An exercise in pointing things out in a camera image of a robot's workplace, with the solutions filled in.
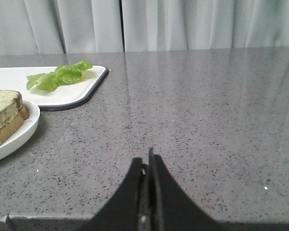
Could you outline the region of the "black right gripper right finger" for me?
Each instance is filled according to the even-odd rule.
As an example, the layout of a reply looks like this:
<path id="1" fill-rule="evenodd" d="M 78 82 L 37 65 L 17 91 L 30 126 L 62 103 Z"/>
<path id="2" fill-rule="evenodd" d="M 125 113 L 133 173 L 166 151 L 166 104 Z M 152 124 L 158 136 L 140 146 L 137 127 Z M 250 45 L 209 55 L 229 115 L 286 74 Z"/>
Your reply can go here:
<path id="1" fill-rule="evenodd" d="M 149 202 L 153 231 L 224 231 L 200 209 L 169 173 L 160 155 L 148 151 Z"/>

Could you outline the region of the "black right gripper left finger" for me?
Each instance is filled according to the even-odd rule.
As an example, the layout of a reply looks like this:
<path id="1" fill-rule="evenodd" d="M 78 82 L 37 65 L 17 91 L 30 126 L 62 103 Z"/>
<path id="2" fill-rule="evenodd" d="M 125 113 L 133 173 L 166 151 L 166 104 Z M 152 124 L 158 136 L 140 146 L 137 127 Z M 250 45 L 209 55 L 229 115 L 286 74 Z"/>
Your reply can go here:
<path id="1" fill-rule="evenodd" d="M 148 231 L 149 175 L 141 158 L 132 159 L 129 171 L 114 195 L 82 231 Z"/>

